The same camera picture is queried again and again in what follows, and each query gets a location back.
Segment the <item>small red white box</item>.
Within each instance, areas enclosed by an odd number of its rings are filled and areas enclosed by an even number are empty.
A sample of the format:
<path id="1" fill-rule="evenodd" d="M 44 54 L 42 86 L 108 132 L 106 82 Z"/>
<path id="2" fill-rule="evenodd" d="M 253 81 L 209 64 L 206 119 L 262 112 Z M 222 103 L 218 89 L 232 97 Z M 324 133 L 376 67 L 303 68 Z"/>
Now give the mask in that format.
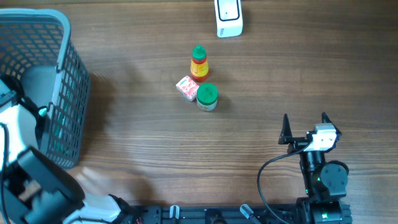
<path id="1" fill-rule="evenodd" d="M 176 89 L 189 101 L 197 97 L 199 85 L 189 76 L 183 77 L 177 84 Z"/>

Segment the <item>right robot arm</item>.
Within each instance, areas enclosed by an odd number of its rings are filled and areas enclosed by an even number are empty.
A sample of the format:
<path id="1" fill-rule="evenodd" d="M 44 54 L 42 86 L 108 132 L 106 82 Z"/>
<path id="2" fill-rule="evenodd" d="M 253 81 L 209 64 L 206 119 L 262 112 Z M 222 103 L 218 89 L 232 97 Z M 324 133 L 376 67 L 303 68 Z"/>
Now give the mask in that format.
<path id="1" fill-rule="evenodd" d="M 292 135 L 289 118 L 285 114 L 279 144 L 288 145 L 289 156 L 300 156 L 300 170 L 303 175 L 307 196 L 296 201 L 300 223 L 307 224 L 349 224 L 353 222 L 349 205 L 341 202 L 346 196 L 348 166 L 340 161 L 326 161 L 325 154 L 336 147 L 341 131 L 331 122 L 326 113 L 322 121 L 314 125 L 306 136 Z"/>

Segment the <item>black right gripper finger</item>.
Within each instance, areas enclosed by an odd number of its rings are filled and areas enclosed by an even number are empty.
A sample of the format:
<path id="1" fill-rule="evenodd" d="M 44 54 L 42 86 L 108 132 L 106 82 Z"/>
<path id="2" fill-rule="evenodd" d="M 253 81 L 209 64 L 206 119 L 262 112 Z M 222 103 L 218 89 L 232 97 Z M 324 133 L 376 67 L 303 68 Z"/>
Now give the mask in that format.
<path id="1" fill-rule="evenodd" d="M 279 140 L 291 140 L 292 139 L 292 132 L 289 123 L 289 117 L 287 114 L 283 117 L 282 122 L 282 129 L 280 132 Z"/>
<path id="2" fill-rule="evenodd" d="M 325 112 L 322 113 L 322 123 L 330 123 L 333 125 L 333 127 L 336 130 L 336 135 L 337 136 L 341 136 L 342 133 L 341 131 L 333 124 L 333 122 L 330 120 L 330 118 L 327 116 L 327 114 Z"/>

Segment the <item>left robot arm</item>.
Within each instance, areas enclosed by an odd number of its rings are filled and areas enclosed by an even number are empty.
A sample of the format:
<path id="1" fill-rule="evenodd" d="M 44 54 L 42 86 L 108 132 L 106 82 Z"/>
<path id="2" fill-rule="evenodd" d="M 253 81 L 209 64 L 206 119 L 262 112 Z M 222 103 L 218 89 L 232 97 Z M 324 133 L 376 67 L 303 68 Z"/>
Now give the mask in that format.
<path id="1" fill-rule="evenodd" d="M 134 223 L 114 195 L 84 193 L 37 149 L 49 106 L 38 107 L 19 80 L 1 75 L 1 213 L 6 223 Z"/>

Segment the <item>red yellow sauce bottle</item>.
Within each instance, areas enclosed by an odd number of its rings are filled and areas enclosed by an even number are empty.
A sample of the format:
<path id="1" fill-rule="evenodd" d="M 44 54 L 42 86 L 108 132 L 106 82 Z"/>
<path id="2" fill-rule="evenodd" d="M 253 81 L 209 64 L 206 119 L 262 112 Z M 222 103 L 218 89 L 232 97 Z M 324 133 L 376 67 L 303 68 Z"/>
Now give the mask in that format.
<path id="1" fill-rule="evenodd" d="M 208 78 L 209 65 L 207 54 L 205 48 L 201 45 L 197 45 L 192 50 L 190 72 L 196 82 L 203 82 Z"/>

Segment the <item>green lid jar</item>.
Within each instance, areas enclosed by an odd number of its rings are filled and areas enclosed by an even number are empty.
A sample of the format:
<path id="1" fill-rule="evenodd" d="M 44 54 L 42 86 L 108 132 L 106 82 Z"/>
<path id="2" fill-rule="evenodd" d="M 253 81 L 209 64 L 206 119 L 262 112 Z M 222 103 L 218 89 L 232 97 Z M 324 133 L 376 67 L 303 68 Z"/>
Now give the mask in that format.
<path id="1" fill-rule="evenodd" d="M 197 106 L 202 111 L 212 111 L 218 103 L 218 89 L 214 84 L 204 83 L 197 90 Z"/>

